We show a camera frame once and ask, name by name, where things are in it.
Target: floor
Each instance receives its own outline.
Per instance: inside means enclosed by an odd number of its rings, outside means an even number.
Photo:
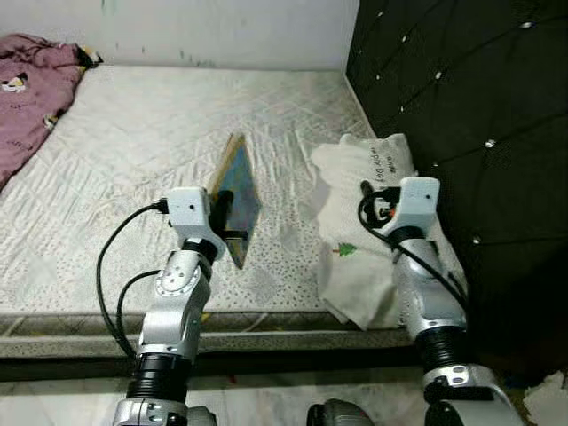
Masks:
[[[187,403],[205,405],[220,426],[304,425],[308,408],[328,398],[359,404],[380,426],[423,425],[418,367],[192,380]],[[127,380],[0,383],[0,424],[110,425]]]

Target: quilted mattress surface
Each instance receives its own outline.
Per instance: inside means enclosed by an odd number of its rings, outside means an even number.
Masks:
[[[370,137],[340,73],[99,67],[43,147],[0,193],[0,315],[97,315],[98,253],[135,209],[174,186],[206,185],[231,132],[248,140],[263,209],[240,271],[214,266],[208,312],[323,312],[312,149]],[[176,238],[146,213],[107,252],[114,308],[133,275],[159,269]],[[125,311],[151,303],[151,279]]]

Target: bed frame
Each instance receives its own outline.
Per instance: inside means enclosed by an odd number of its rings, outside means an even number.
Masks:
[[[442,182],[480,349],[549,367],[568,362],[567,22],[565,0],[361,0],[347,67],[377,136],[406,133]]]

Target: white towel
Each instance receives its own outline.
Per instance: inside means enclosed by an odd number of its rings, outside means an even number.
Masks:
[[[344,135],[339,145],[322,145],[312,153],[319,168],[318,193],[327,193],[319,214],[319,296],[341,321],[362,329],[396,327],[398,307],[392,285],[391,250],[369,234],[357,218],[363,198],[359,186],[368,180],[375,190],[398,186],[414,176],[404,135],[358,139]]]

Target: pink fabric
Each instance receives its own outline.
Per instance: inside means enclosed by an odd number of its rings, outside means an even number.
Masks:
[[[73,103],[77,50],[31,35],[0,38],[0,190]]]

